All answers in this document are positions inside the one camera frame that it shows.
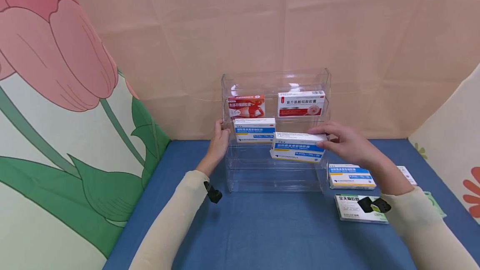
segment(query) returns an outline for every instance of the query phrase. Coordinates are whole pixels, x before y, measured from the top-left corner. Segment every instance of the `red flower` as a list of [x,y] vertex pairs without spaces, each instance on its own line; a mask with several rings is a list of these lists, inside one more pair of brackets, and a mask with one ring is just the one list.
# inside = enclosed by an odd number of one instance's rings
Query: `red flower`
[[[473,167],[471,172],[475,180],[480,184],[480,167]],[[463,185],[471,192],[477,194],[477,196],[464,195],[463,200],[465,200],[466,203],[474,204],[474,206],[470,207],[468,211],[474,218],[480,218],[480,187],[468,179],[463,181]]]
[[0,80],[18,73],[51,102],[93,109],[117,66],[76,0],[0,0]]

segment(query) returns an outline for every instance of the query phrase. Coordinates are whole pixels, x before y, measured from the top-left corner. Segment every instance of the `cardboard box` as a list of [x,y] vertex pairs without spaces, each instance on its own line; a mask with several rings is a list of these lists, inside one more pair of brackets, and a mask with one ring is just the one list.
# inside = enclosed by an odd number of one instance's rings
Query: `cardboard box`
[[228,97],[227,103],[230,119],[265,116],[265,96],[263,95]]
[[[433,207],[438,211],[441,217],[446,217],[447,215],[438,205],[435,198],[433,198],[430,192],[423,192],[425,196],[430,200]],[[365,213],[360,205],[358,204],[359,200],[362,200],[366,196],[364,195],[350,195],[350,194],[337,194],[335,195],[335,204],[337,205],[338,214],[340,215],[340,220],[342,221],[353,221],[353,222],[365,222],[365,223],[382,223],[388,224],[388,220],[385,214],[373,211],[371,213]],[[378,196],[369,196],[372,201],[377,200]]]
[[235,119],[238,143],[271,143],[275,133],[275,118]]
[[275,132],[270,155],[279,160],[319,163],[324,149],[317,147],[316,143],[326,140],[326,135]]
[[331,189],[373,190],[377,187],[367,169],[352,164],[329,164],[328,181]]
[[408,172],[407,167],[405,167],[405,166],[397,166],[397,168],[403,173],[403,175],[405,175],[405,177],[408,179],[408,181],[409,181],[412,185],[417,185],[417,182],[415,181],[415,179],[413,178],[413,176],[410,174],[410,172]]
[[323,91],[278,93],[278,117],[319,116],[324,103]]

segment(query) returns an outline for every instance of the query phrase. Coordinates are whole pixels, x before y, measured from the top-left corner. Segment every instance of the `blue table surface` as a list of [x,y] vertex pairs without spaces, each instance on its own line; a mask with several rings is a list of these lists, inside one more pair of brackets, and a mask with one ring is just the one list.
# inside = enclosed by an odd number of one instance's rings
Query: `blue table surface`
[[[407,140],[373,140],[396,165],[406,166],[448,215],[446,224],[480,263],[480,227]],[[195,169],[208,141],[173,141],[140,198],[104,270],[128,269],[143,237],[185,172]],[[344,163],[331,156],[331,163]],[[223,163],[211,177],[223,193],[206,199],[173,263],[173,269],[415,269],[407,248],[389,225],[342,222],[331,190],[230,193]]]

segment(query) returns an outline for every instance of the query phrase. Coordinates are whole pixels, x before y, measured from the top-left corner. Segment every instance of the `beige wall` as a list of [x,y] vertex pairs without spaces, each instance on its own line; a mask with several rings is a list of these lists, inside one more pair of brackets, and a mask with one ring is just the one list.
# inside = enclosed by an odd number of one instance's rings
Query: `beige wall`
[[222,73],[328,67],[332,119],[405,138],[480,59],[480,0],[79,0],[172,138],[205,138]]

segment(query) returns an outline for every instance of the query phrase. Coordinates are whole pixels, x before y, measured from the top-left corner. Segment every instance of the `clear acrylic display rack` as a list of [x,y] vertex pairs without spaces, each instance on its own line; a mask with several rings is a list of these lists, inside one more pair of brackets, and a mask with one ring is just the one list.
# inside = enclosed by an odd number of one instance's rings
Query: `clear acrylic display rack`
[[[227,185],[231,192],[323,191],[328,153],[320,163],[275,160],[270,156],[269,143],[237,143],[227,99],[264,95],[265,117],[275,118],[276,131],[306,132],[330,119],[330,80],[326,68],[223,75],[223,119],[224,125],[232,131],[225,156]],[[320,116],[278,117],[278,93],[317,90],[323,90],[326,97]]]

